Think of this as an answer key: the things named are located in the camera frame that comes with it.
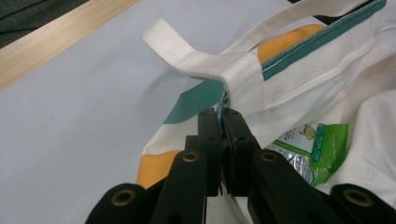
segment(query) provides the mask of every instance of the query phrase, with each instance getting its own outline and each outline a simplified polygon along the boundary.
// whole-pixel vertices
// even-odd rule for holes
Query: snack package
[[[267,148],[282,154],[311,186],[316,186],[340,167],[346,147],[346,124],[310,123],[282,134]]]

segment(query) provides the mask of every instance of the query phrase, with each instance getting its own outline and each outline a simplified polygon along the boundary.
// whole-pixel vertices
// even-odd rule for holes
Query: white tote bag
[[[144,156],[182,150],[185,136],[197,134],[197,113],[217,103],[241,112],[261,147],[309,122],[348,123],[346,161],[318,189],[328,193],[335,184],[352,183],[396,207],[395,9],[393,1],[371,1],[264,64],[252,48],[298,16],[270,28],[271,19],[259,24],[220,55],[192,48],[157,18],[143,33],[145,41],[180,73],[208,80],[181,94]],[[207,222],[249,223],[244,209],[233,198],[209,199]]]

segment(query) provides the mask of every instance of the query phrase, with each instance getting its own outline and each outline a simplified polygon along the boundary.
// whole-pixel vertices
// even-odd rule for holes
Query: orange fabric panel
[[[168,176],[172,162],[180,150],[172,150],[159,155],[143,155],[140,159],[136,184],[148,189]]]
[[[257,48],[257,56],[259,57],[260,63],[265,63],[278,53],[297,44],[324,27],[324,25],[320,24],[306,25],[259,45]]]

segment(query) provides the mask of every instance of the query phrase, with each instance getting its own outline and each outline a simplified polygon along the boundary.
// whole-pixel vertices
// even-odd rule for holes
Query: bag handle
[[[243,52],[253,49],[259,42],[295,21],[311,16],[340,17],[367,0],[302,0],[257,24],[222,52]]]
[[[229,103],[241,85],[252,78],[262,78],[262,65],[250,53],[262,38],[285,24],[313,15],[339,16],[347,13],[365,0],[303,0],[266,20],[220,55],[209,55],[194,49],[164,19],[157,17],[142,38],[167,63],[190,77],[220,80],[228,92]]]

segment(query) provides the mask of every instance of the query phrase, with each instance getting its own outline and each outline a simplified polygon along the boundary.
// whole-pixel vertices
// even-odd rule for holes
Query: green trim
[[[190,119],[201,110],[219,102],[224,93],[222,82],[205,80],[189,91],[180,94],[164,124],[175,124]]]
[[[282,51],[273,59],[262,65],[262,75],[264,80],[268,80],[279,72],[285,70],[292,63],[295,63],[314,50],[331,42],[338,36],[344,34],[354,26],[373,16],[379,9],[386,5],[386,0],[378,0],[368,4],[359,10],[356,10],[342,19],[332,23],[325,29],[317,32],[315,35],[308,37],[300,43]]]
[[[346,124],[333,124],[326,126],[326,134],[321,150],[320,162],[313,162],[314,173],[317,173],[315,186],[326,183],[332,174],[338,170],[347,156]]]
[[[320,161],[320,154],[323,146],[324,137],[326,134],[326,125],[319,124],[315,133],[314,146],[312,148],[312,160]]]

